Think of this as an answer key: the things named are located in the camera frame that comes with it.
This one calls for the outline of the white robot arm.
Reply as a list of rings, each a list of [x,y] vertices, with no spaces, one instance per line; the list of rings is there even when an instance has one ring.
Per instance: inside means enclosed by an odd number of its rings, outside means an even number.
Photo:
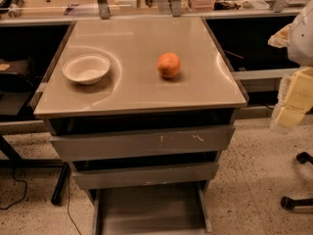
[[[299,69],[292,75],[283,75],[278,103],[271,116],[270,129],[287,134],[313,108],[313,0],[292,23],[272,35],[268,44],[286,47],[289,59],[299,64]]]

